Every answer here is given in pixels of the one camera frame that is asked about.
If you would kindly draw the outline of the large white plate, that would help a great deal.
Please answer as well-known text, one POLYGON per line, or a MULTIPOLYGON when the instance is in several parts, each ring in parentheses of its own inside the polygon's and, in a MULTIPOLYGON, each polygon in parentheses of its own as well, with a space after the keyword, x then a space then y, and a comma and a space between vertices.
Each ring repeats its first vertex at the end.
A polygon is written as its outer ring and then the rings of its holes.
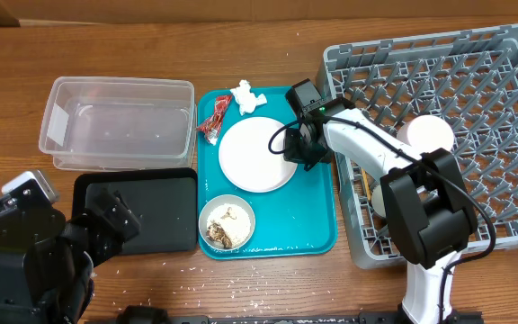
POLYGON ((282 127, 272 118, 251 117, 225 132, 219 143, 219 166, 233 185, 251 193, 268 193, 290 181, 297 164, 269 150, 282 150, 283 131, 269 146, 272 135, 282 127))

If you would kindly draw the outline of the wooden chopstick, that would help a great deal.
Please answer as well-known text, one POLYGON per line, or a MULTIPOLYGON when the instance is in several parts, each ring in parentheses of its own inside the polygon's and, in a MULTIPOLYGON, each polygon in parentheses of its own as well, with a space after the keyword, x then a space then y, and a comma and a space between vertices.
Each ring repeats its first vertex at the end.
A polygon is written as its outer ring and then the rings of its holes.
POLYGON ((372 197, 372 191, 371 191, 369 181, 367 178, 367 173, 364 169, 361 169, 361 173, 362 173, 362 182, 363 182, 364 191, 366 193, 367 200, 370 202, 371 197, 372 197))

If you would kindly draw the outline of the white napkin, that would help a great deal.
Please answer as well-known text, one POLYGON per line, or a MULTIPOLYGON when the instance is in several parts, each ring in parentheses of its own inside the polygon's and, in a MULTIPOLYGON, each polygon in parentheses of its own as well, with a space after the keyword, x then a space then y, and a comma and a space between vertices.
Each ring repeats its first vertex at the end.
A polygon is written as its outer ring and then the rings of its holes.
POLYGON ((247 80, 240 80, 237 87, 230 89, 230 93, 239 105, 241 116, 253 113, 256 107, 267 104, 264 94, 255 95, 251 92, 251 85, 247 80))

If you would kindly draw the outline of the red sauce packet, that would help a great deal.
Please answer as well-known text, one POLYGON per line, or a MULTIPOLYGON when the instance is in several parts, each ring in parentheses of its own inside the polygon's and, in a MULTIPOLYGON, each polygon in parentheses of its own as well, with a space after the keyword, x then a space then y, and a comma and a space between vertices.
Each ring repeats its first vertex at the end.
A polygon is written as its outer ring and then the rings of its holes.
POLYGON ((232 98, 231 94, 218 96, 214 102, 213 114, 197 127, 197 131, 202 132, 205 140, 212 146, 219 141, 223 120, 232 98))

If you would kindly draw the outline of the grey bowl with rice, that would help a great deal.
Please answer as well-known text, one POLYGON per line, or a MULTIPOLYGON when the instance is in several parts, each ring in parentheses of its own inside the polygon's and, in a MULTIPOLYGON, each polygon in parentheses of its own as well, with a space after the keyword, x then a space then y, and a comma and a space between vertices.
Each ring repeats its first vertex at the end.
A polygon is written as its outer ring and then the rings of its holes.
POLYGON ((219 252, 232 252, 242 248, 253 236, 255 213, 244 199, 223 194, 205 203, 198 225, 205 246, 219 252))

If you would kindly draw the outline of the white cup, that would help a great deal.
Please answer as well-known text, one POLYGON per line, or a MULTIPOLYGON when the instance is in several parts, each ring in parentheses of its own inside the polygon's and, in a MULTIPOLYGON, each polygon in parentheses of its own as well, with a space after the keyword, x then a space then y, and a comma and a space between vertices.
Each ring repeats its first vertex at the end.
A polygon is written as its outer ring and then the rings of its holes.
POLYGON ((421 152, 433 152, 436 149, 452 151, 455 135, 451 126, 442 118, 422 115, 402 126, 397 139, 421 152))

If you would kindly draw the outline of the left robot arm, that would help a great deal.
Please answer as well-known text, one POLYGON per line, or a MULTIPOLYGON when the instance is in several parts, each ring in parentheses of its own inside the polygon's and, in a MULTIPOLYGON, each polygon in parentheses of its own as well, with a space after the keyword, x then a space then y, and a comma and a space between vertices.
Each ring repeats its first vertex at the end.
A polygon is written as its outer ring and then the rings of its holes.
POLYGON ((45 196, 0 198, 0 323, 76 323, 96 266, 141 229, 119 192, 101 190, 71 219, 45 196))

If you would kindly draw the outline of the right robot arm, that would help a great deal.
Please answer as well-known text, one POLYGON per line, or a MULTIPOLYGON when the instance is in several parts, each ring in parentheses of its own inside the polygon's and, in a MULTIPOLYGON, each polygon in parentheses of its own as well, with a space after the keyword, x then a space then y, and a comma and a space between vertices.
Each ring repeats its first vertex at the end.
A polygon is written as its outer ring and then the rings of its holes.
POLYGON ((407 262, 406 294, 395 311, 362 312, 359 323, 480 323, 451 307, 451 274, 478 227, 456 158, 422 153, 389 135, 344 97, 325 98, 308 79, 285 95, 296 119, 279 132, 281 155, 310 170, 332 153, 379 181, 392 242, 407 262))

